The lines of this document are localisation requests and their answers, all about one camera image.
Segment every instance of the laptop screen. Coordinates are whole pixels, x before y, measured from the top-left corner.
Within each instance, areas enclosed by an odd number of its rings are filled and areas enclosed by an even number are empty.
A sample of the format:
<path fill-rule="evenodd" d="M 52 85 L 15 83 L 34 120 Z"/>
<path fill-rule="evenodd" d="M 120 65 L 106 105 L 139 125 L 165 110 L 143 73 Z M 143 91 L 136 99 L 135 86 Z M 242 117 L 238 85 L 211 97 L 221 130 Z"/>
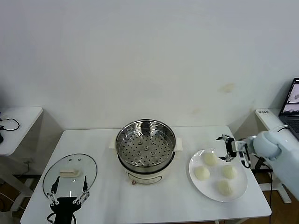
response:
<path fill-rule="evenodd" d="M 280 114 L 299 114 L 299 78 L 295 78 Z"/>

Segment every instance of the white plate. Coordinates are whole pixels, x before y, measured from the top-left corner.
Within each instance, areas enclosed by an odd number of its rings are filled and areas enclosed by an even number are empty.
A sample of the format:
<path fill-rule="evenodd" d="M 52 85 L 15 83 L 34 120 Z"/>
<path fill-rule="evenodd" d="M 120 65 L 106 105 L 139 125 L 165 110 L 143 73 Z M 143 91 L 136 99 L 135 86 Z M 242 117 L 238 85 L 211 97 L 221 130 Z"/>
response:
<path fill-rule="evenodd" d="M 205 196 L 219 202 L 231 202 L 241 197 L 247 189 L 248 180 L 244 170 L 245 167 L 241 164 L 240 160 L 238 158 L 234 158 L 231 162 L 225 162 L 224 160 L 218 158 L 217 165 L 209 166 L 206 165 L 203 160 L 202 155 L 204 152 L 214 153 L 214 149 L 198 151 L 196 154 L 194 154 L 189 163 L 189 174 L 196 188 Z M 235 167 L 237 170 L 237 177 L 235 179 L 229 180 L 222 175 L 221 169 L 224 165 L 233 165 Z M 205 166 L 209 169 L 210 178 L 208 180 L 200 181 L 196 178 L 194 169 L 198 166 Z M 224 196 L 217 190 L 217 182 L 225 179 L 229 182 L 233 189 L 233 193 L 229 196 Z"/>

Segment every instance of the white dough ball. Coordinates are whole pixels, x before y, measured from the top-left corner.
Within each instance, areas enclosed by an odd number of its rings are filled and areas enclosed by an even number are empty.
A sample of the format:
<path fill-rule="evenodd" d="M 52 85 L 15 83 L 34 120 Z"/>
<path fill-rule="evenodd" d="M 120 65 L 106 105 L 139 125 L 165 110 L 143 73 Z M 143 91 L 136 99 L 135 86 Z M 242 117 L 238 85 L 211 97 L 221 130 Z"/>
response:
<path fill-rule="evenodd" d="M 204 153 L 203 154 L 204 162 L 209 166 L 214 166 L 217 164 L 217 156 L 214 153 Z"/>
<path fill-rule="evenodd" d="M 232 180 L 232 179 L 235 179 L 235 177 L 237 176 L 237 170 L 235 169 L 234 166 L 231 166 L 231 165 L 225 165 L 223 166 L 222 168 L 222 174 Z"/>
<path fill-rule="evenodd" d="M 196 167 L 194 170 L 194 174 L 200 181 L 204 181 L 210 178 L 210 171 L 204 166 Z"/>
<path fill-rule="evenodd" d="M 217 184 L 218 191 L 224 196 L 229 196 L 233 193 L 232 187 L 227 180 L 221 180 Z"/>

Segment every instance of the glass pot lid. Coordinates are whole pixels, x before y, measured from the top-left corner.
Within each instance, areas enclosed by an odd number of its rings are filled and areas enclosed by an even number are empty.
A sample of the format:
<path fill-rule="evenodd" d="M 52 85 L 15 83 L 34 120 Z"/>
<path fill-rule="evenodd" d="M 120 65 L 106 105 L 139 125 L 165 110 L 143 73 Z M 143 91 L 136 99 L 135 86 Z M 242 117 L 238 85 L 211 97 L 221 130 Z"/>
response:
<path fill-rule="evenodd" d="M 56 198 L 78 197 L 83 188 L 89 190 L 97 176 L 97 164 L 86 154 L 68 155 L 58 160 L 46 173 L 43 180 L 43 192 L 56 191 Z"/>

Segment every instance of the white robotic arm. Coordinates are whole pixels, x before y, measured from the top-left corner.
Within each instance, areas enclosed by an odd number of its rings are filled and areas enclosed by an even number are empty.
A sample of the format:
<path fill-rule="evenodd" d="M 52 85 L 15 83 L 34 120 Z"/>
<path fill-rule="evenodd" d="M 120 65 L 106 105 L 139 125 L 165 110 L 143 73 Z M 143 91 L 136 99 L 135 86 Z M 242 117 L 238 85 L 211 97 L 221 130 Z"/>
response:
<path fill-rule="evenodd" d="M 222 135 L 221 138 L 225 140 L 227 135 Z M 299 148 L 292 146 L 273 131 L 261 132 L 241 141 L 232 141 L 231 147 L 228 144 L 226 146 L 228 154 L 247 150 L 249 154 L 264 158 L 280 181 L 299 200 Z"/>

